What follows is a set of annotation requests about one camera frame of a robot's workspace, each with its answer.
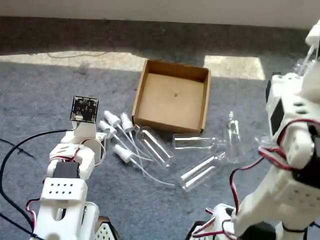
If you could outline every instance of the plastic tube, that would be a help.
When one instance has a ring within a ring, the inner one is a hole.
[[[155,182],[159,183],[159,184],[164,184],[170,187],[174,187],[175,185],[173,183],[169,183],[169,182],[165,182],[165,181],[161,181],[156,179],[155,177],[153,177],[152,175],[150,175],[146,170],[144,170],[143,167],[141,167],[135,160],[133,160],[132,158],[130,158],[130,161],[136,165],[138,168],[140,168],[149,178],[151,178],[152,180],[154,180]]]
[[[135,154],[133,151],[131,151],[131,149],[129,147],[127,147],[127,145],[123,141],[121,141],[121,139],[117,135],[114,134],[113,136],[125,149],[129,150],[132,153],[132,155],[134,155],[138,158],[147,160],[147,161],[151,161],[151,162],[154,161],[152,158],[147,158],[147,157],[143,157],[143,156],[139,156],[139,155]]]
[[[130,142],[133,146],[136,146],[137,150],[138,150],[141,154],[145,155],[146,157],[149,157],[148,154],[146,154],[144,151],[142,151],[140,148],[137,147],[137,145],[130,139],[130,137],[128,137],[128,135],[126,134],[126,132],[123,130],[123,128],[122,128],[119,124],[117,125],[117,127],[122,131],[122,133],[123,133],[123,134],[125,135],[125,137],[129,140],[129,142]]]
[[[305,67],[306,67],[306,65],[307,65],[307,63],[308,63],[311,55],[314,53],[314,50],[315,50],[315,46],[312,45],[312,46],[310,47],[310,49],[309,49],[309,51],[308,51],[308,53],[307,53],[304,61],[303,61],[303,63],[302,63],[302,65],[301,65],[298,73],[297,73],[299,76],[300,76],[300,75],[302,74],[302,72],[304,71],[304,69],[305,69]]]
[[[133,143],[133,146],[135,148],[136,154],[138,154],[138,156],[139,156],[140,165],[141,165],[142,168],[144,168],[144,166],[142,164],[142,161],[141,161],[141,157],[140,157],[139,151],[138,151],[138,147],[137,147],[137,145],[135,143],[135,140],[134,140],[134,137],[132,136],[132,132],[131,131],[129,131],[129,135],[130,135],[130,138],[132,139],[132,143]],[[142,171],[142,175],[143,175],[144,178],[146,177],[144,171]]]

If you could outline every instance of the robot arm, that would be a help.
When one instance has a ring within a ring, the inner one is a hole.
[[[95,239],[99,208],[86,202],[86,180],[107,147],[107,134],[96,130],[97,109],[98,99],[75,96],[71,120],[73,126],[80,124],[50,153],[34,228],[43,239]]]
[[[273,165],[237,214],[234,207],[216,206],[214,224],[203,230],[214,239],[299,240],[320,216],[320,21],[306,42],[316,49],[316,60],[306,73],[274,75],[266,91],[271,140],[285,159],[272,157],[294,171]],[[280,221],[275,229],[264,223],[272,220]],[[221,231],[230,234],[215,234]]]

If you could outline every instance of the perforated plastic part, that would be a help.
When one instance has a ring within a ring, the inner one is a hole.
[[[101,226],[95,233],[94,239],[95,240],[116,240],[111,231],[111,228],[107,223],[101,224]]]
[[[86,182],[80,178],[47,177],[44,181],[41,201],[69,200],[81,202],[84,200],[87,190]]]

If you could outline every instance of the black cable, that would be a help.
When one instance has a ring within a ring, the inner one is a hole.
[[[31,221],[30,217],[27,215],[27,213],[21,208],[19,207],[10,197],[7,196],[7,194],[4,192],[4,188],[3,188],[3,177],[4,177],[4,171],[5,171],[5,166],[6,163],[9,159],[9,157],[11,156],[11,154],[18,149],[19,146],[21,146],[22,144],[28,142],[31,139],[35,139],[37,137],[43,136],[43,135],[48,135],[48,134],[55,134],[55,133],[64,133],[64,132],[68,132],[68,131],[74,131],[75,129],[77,129],[80,125],[80,122],[77,123],[76,127],[73,129],[59,129],[59,130],[51,130],[51,131],[45,131],[45,132],[41,132],[41,133],[37,133],[35,135],[29,136],[26,139],[22,140],[21,142],[19,142],[18,144],[16,144],[14,147],[11,148],[11,150],[6,154],[6,156],[4,157],[2,164],[1,164],[1,168],[0,168],[0,194],[3,196],[3,198],[9,203],[11,204],[16,210],[18,210],[23,216],[24,218],[27,220],[27,222],[29,223],[31,229],[33,227],[33,222]]]
[[[15,221],[12,221],[10,218],[8,218],[7,216],[3,215],[1,212],[0,212],[0,217],[3,218],[4,220],[8,221],[12,225],[15,225],[18,229],[20,229],[20,230],[24,231],[25,233],[29,234],[31,237],[33,237],[35,239],[39,239],[39,240],[44,240],[43,238],[38,237],[36,234],[34,234],[31,231],[29,231],[29,230],[25,229],[24,227],[20,226]]]
[[[11,145],[11,146],[13,146],[13,147],[15,146],[14,143],[12,143],[12,142],[10,142],[10,141],[8,141],[8,140],[5,140],[5,139],[3,139],[3,138],[0,138],[0,142],[9,144],[9,145]],[[30,158],[33,158],[33,159],[35,158],[35,156],[33,156],[32,154],[28,153],[28,152],[27,152],[26,150],[24,150],[23,148],[17,147],[17,149],[19,150],[18,154],[24,153],[25,155],[29,156]]]
[[[308,228],[306,228],[306,230],[304,231],[302,240],[308,240]]]
[[[315,226],[320,229],[320,225],[315,223],[314,221],[310,224],[311,227]]]

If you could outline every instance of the open cardboard box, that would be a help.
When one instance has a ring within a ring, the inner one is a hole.
[[[146,60],[133,122],[173,133],[201,133],[206,124],[210,82],[207,68]]]

